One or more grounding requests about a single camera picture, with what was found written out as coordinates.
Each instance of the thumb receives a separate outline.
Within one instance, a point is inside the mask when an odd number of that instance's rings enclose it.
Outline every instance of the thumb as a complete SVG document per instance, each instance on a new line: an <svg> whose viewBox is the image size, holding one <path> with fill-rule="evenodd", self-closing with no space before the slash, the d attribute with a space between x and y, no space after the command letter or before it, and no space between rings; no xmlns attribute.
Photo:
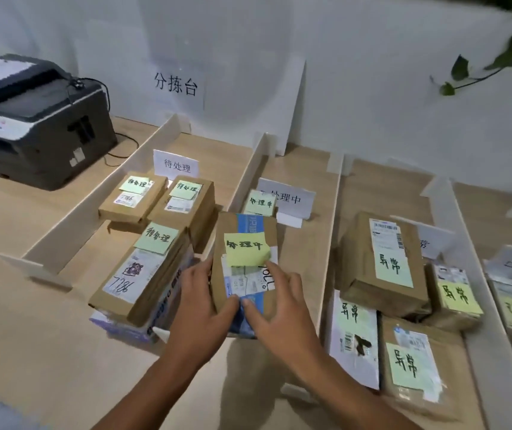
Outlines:
<svg viewBox="0 0 512 430"><path fill-rule="evenodd" d="M215 317L219 330L228 331L234 316L240 307L240 299L235 294L231 295L224 303L222 310Z"/></svg>
<svg viewBox="0 0 512 430"><path fill-rule="evenodd" d="M256 305L250 299L242 299L242 306L244 307L244 315L250 324L250 327L259 338L262 330L268 323L264 316L260 313Z"/></svg>

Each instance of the person's left hand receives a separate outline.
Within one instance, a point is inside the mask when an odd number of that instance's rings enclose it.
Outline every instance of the person's left hand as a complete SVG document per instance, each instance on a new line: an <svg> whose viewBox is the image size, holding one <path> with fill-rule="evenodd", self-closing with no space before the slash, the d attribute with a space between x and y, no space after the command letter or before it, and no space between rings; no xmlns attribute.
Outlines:
<svg viewBox="0 0 512 430"><path fill-rule="evenodd" d="M219 314L214 311L208 274L212 257L182 273L180 307L170 327L163 358L186 362L195 373L218 351L239 308L232 295Z"/></svg>

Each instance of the human hand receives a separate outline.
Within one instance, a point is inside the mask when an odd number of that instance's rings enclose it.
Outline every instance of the human hand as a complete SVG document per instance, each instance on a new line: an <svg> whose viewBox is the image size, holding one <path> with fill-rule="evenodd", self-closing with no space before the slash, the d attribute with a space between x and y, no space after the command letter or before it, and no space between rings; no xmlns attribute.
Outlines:
<svg viewBox="0 0 512 430"><path fill-rule="evenodd" d="M242 299L245 317L262 344L301 377L325 355L303 298L302 278L284 273L271 261L266 267L274 277L276 315L268 322L252 301Z"/></svg>
<svg viewBox="0 0 512 430"><path fill-rule="evenodd" d="M216 314L208 288L212 258L182 273L180 307L170 327L163 358L186 364L194 374L218 351L239 308L238 296L228 298Z"/></svg>

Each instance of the person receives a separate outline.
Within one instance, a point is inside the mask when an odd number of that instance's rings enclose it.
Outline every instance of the person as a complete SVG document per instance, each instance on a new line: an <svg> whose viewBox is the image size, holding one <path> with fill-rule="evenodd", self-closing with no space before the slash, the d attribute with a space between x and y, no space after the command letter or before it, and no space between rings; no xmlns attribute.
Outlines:
<svg viewBox="0 0 512 430"><path fill-rule="evenodd" d="M239 308L232 295L216 314L208 286L212 259L182 273L180 307L162 356L93 430L157 430L195 374L218 351ZM417 430L419 426L353 380L324 351L303 298L298 274L273 262L277 310L267 321L249 299L245 317L264 347L279 358L330 410L344 429Z"/></svg>

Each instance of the person's right hand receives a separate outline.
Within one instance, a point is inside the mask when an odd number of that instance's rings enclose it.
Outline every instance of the person's right hand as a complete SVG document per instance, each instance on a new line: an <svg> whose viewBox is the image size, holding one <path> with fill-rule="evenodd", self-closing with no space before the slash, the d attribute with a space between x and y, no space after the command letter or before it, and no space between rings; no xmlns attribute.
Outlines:
<svg viewBox="0 0 512 430"><path fill-rule="evenodd" d="M325 352L303 298L299 274L284 273L273 262L266 267L274 277L276 315L268 322L249 299L242 299L245 316L258 339L295 374L301 376Z"/></svg>

